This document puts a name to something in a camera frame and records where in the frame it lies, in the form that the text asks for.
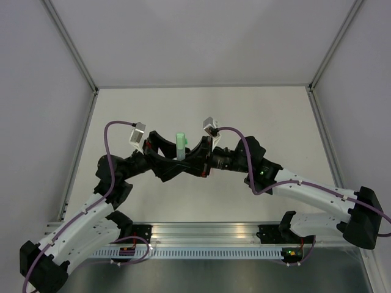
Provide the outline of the light green highlighter pen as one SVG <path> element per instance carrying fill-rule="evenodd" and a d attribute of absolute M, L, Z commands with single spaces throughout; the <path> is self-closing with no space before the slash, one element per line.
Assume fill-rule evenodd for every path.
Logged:
<path fill-rule="evenodd" d="M 183 149 L 176 149 L 176 151 L 177 151 L 177 160 L 178 161 L 183 161 L 183 160 L 185 160 L 185 158 L 186 158 L 186 149 L 185 148 L 183 148 Z"/>

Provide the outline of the light green pen cap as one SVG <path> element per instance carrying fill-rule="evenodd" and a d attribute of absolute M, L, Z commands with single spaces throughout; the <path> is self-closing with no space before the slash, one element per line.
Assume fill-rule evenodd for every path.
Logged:
<path fill-rule="evenodd" d="M 175 143 L 178 150 L 185 150 L 188 143 L 185 133 L 177 132 L 175 135 Z"/>

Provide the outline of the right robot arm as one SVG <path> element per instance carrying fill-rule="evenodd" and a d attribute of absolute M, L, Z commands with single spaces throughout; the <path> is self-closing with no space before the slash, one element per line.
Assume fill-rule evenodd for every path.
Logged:
<path fill-rule="evenodd" d="M 314 214 L 286 212 L 278 227 L 283 241 L 341 236 L 356 247 L 375 248 L 381 237 L 381 221 L 386 216 L 372 189 L 362 186 L 355 191 L 308 181 L 265 159 L 266 150 L 252 136 L 241 137 L 234 150 L 217 147 L 217 140 L 218 137 L 206 136 L 197 146 L 197 150 L 206 152 L 196 159 L 202 177 L 206 177 L 211 168 L 247 173 L 244 182 L 255 195 L 291 198 L 320 209 Z"/>

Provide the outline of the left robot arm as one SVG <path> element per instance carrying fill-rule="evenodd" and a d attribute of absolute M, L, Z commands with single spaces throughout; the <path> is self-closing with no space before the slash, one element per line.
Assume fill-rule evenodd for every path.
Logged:
<path fill-rule="evenodd" d="M 100 181 L 79 211 L 36 244 L 27 241 L 20 248 L 23 289 L 57 292 L 92 253 L 134 238 L 132 220 L 118 210 L 133 188 L 126 180 L 149 170 L 161 180 L 177 176 L 190 167 L 186 145 L 182 132 L 170 142 L 153 131 L 144 143 L 135 143 L 130 157 L 110 153 L 101 157 L 95 174 Z"/>

